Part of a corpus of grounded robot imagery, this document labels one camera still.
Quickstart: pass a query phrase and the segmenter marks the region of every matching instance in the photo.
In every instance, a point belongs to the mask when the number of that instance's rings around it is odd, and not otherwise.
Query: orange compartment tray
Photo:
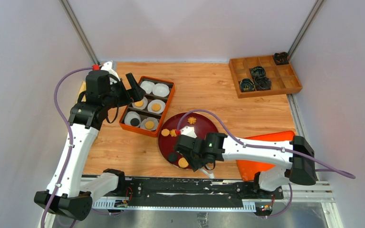
[[[153,83],[163,83],[166,84],[167,86],[169,86],[170,88],[170,93],[168,96],[166,97],[158,97],[158,96],[154,96],[153,94],[146,94],[145,97],[147,97],[148,100],[154,100],[154,99],[160,99],[163,100],[166,103],[166,107],[164,109],[164,111],[162,112],[161,115],[159,114],[153,114],[151,112],[148,112],[147,110],[139,110],[139,109],[135,109],[132,107],[132,104],[128,105],[128,107],[124,110],[124,113],[122,114],[119,124],[121,126],[122,129],[127,130],[127,131],[131,131],[131,132],[135,132],[138,134],[144,134],[150,137],[157,137],[157,135],[159,134],[160,128],[163,125],[164,119],[166,117],[167,111],[169,110],[171,101],[173,99],[174,96],[174,92],[175,92],[175,84],[173,82],[170,81],[166,81],[166,80],[162,80],[162,79],[158,79],[158,78],[154,78],[154,77],[147,77],[147,76],[142,76],[141,79],[139,80],[139,85],[143,82],[143,81],[150,81]],[[134,111],[137,112],[142,119],[145,119],[147,117],[153,117],[159,120],[159,125],[157,127],[157,129],[155,131],[149,131],[146,129],[142,129],[140,127],[133,127],[133,126],[129,126],[126,125],[124,123],[124,119],[125,119],[125,115],[127,112],[129,111]]]
[[[293,136],[296,134],[293,131],[272,133],[272,134],[263,134],[248,137],[246,139],[252,140],[261,140],[261,141],[286,141],[293,140]],[[237,167],[239,168],[240,176],[243,181],[252,181],[254,180],[254,176],[257,172],[267,171],[275,165],[262,163],[257,161],[247,161],[247,160],[237,160]]]

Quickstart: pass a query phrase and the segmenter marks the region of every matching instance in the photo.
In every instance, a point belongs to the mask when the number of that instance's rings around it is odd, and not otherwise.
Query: red plate
[[[172,129],[177,129],[178,121],[181,119],[181,117],[184,114],[186,114],[186,113],[180,113],[180,114],[177,114],[177,115],[171,117],[170,119],[168,119],[163,124],[162,128],[160,129],[160,132],[165,128],[170,131]],[[196,123],[189,124],[187,122],[189,117],[195,117]],[[205,117],[201,114],[197,114],[197,113],[192,113],[192,114],[189,114],[187,117],[185,117],[181,122],[180,128],[183,128],[187,125],[194,127],[195,134],[202,139],[204,139],[206,134],[209,132],[218,132],[218,129],[216,128],[216,126],[213,124],[213,122],[210,119],[208,119],[207,117]],[[169,156],[169,154],[174,152],[174,145],[176,142],[177,142],[177,137],[171,137],[171,136],[164,137],[164,136],[162,136],[161,133],[159,133],[159,136],[157,137],[157,144],[159,146],[160,152],[162,153],[163,157],[166,159],[167,162],[169,162],[167,160],[167,157]],[[169,162],[169,163],[182,169],[181,167],[178,166],[178,160],[182,157],[183,156],[178,153],[177,161],[173,162],[173,163],[171,163],[171,162]]]

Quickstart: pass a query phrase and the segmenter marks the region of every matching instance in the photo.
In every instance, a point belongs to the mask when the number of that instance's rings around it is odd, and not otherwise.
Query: gray wall
[[[70,0],[100,60],[216,61],[287,51],[315,0]]]
[[[56,113],[58,80],[91,66],[57,0],[0,0],[0,227],[36,227],[33,202],[62,152],[66,128]],[[85,74],[67,80],[59,103],[68,113]]]
[[[316,156],[356,175],[322,174],[345,228],[365,227],[365,1],[328,0],[292,61]]]

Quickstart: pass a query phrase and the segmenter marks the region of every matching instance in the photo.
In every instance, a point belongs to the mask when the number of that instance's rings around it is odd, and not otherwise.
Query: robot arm
[[[194,171],[206,167],[208,163],[215,164],[215,161],[249,160],[274,164],[276,167],[259,172],[254,177],[254,186],[266,191],[274,191],[289,182],[300,185],[316,183],[314,162],[285,151],[296,150],[314,157],[314,151],[303,137],[295,136],[292,141],[283,142],[239,140],[245,144],[274,146],[282,150],[245,147],[223,133],[208,133],[205,139],[200,139],[193,127],[188,126],[181,129],[174,150],[187,160]]]
[[[132,74],[127,74],[126,77],[131,85],[129,90],[126,90],[122,80],[112,69],[111,62],[104,63],[101,70],[90,71],[86,76],[86,91],[79,95],[68,120],[74,136],[73,145],[70,145],[68,134],[58,167],[47,190],[36,192],[34,197],[34,202],[45,208],[54,188],[58,187],[49,206],[50,213],[84,220],[95,201],[108,192],[124,190],[125,174],[121,171],[107,169],[100,177],[84,186],[80,186],[80,177],[102,123],[104,120],[108,121],[108,110],[140,101],[145,95]],[[69,146],[72,147],[69,163],[62,182],[57,184]]]

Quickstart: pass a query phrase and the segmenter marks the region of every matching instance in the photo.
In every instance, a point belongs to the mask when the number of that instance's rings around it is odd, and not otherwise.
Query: cookie
[[[170,131],[170,136],[171,136],[171,137],[177,137],[177,133],[175,132],[175,129],[172,129],[172,130]]]
[[[145,123],[145,128],[147,129],[147,130],[151,130],[151,129],[153,129],[154,128],[154,122],[153,121],[147,121],[146,123]]]
[[[162,107],[158,103],[155,103],[155,104],[152,105],[152,110],[155,111],[155,112],[160,111],[161,108]]]
[[[190,124],[194,124],[194,123],[196,123],[196,118],[195,117],[190,117],[190,118],[188,118],[188,122]]]
[[[170,134],[170,130],[169,130],[169,129],[165,129],[165,128],[164,128],[164,129],[162,130],[162,136],[165,136],[165,137],[166,137],[166,136],[169,136],[169,134]]]
[[[188,162],[185,158],[180,158],[178,160],[178,166],[180,166],[181,168],[187,168],[188,167]]]
[[[136,107],[142,107],[144,105],[144,101],[137,101],[134,103]]]

